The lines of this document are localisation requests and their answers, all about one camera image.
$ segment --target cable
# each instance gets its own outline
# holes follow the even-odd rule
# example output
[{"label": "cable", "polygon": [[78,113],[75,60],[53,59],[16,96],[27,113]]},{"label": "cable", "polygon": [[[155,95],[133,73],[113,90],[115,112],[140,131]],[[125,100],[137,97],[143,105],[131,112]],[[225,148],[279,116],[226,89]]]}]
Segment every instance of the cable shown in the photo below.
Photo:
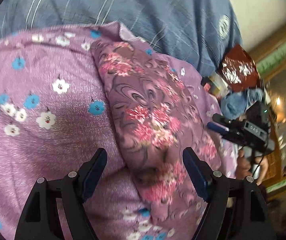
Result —
[{"label": "cable", "polygon": [[256,170],[258,169],[258,167],[260,166],[260,164],[261,164],[261,162],[262,162],[262,160],[263,160],[264,157],[265,157],[265,155],[263,155],[263,156],[262,156],[262,159],[259,161],[258,166],[255,168],[255,170],[254,170],[254,172],[253,172],[253,176],[254,176]]}]

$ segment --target person's arm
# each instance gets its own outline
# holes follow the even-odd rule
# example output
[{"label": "person's arm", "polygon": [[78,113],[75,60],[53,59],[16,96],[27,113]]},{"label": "person's arm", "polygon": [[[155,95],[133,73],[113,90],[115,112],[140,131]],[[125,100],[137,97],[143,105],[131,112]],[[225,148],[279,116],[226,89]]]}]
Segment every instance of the person's arm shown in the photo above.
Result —
[{"label": "person's arm", "polygon": [[260,185],[262,183],[263,179],[265,178],[265,175],[266,175],[267,169],[268,169],[268,162],[267,162],[266,156],[264,156],[264,157],[256,157],[255,158],[255,163],[256,164],[260,163],[260,167],[261,167],[259,178],[256,181],[256,184]]},{"label": "person's arm", "polygon": [[251,168],[250,162],[244,158],[244,150],[239,150],[239,156],[237,158],[237,167],[235,171],[235,177],[237,179],[244,179],[246,176],[252,176],[252,173],[249,172]]}]

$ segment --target purple floral pillow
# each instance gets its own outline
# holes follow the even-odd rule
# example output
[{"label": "purple floral pillow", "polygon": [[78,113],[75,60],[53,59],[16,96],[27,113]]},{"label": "purple floral pillow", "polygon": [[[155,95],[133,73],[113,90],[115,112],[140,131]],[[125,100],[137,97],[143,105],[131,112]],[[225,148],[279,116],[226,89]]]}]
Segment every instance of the purple floral pillow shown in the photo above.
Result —
[{"label": "purple floral pillow", "polygon": [[220,158],[198,109],[170,63],[126,42],[92,45],[121,154],[153,223],[181,218],[197,195],[182,163],[192,147],[216,169]]}]

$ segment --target blue cloth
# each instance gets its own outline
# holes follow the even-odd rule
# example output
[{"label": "blue cloth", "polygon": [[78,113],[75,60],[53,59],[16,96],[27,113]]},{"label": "blue cloth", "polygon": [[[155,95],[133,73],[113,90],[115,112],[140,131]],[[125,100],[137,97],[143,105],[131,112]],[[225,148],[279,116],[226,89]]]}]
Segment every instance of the blue cloth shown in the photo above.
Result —
[{"label": "blue cloth", "polygon": [[228,119],[234,120],[257,101],[262,101],[261,89],[247,89],[244,92],[230,93],[221,99],[221,112]]},{"label": "blue cloth", "polygon": [[203,76],[241,44],[229,0],[4,0],[0,38],[22,29],[111,21],[123,22],[155,51],[191,63]]}]

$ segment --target bedsheet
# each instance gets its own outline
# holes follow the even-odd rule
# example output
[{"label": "bedsheet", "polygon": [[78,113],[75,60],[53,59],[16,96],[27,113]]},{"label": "bedsheet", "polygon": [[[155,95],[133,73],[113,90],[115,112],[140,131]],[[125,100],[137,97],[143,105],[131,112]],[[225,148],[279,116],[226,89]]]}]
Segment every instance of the bedsheet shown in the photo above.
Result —
[{"label": "bedsheet", "polygon": [[[98,147],[106,149],[108,163],[84,207],[99,239],[192,238],[206,206],[196,194],[193,201],[180,196],[188,202],[180,201],[177,208],[169,210],[168,219],[152,224],[153,207],[139,197],[121,157],[91,44],[120,42],[128,37],[131,41],[126,46],[140,49],[148,59],[167,62],[175,80],[183,82],[190,93],[179,98],[193,100],[202,124],[220,113],[219,105],[200,86],[201,76],[192,65],[156,53],[147,42],[132,36],[125,26],[111,23],[59,26],[0,40],[0,232],[6,240],[14,239],[19,216],[37,178],[59,179],[78,170]],[[192,116],[192,112],[186,114],[187,120]],[[232,144],[207,132],[211,139],[207,137],[205,144],[211,145],[201,150],[199,157],[208,158],[216,165],[214,169],[233,177],[236,156]],[[65,239],[70,240],[62,202],[58,209]]]},{"label": "bedsheet", "polygon": [[4,0],[0,38],[64,24],[123,22],[155,51],[185,60],[203,76],[241,44],[229,0]]}]

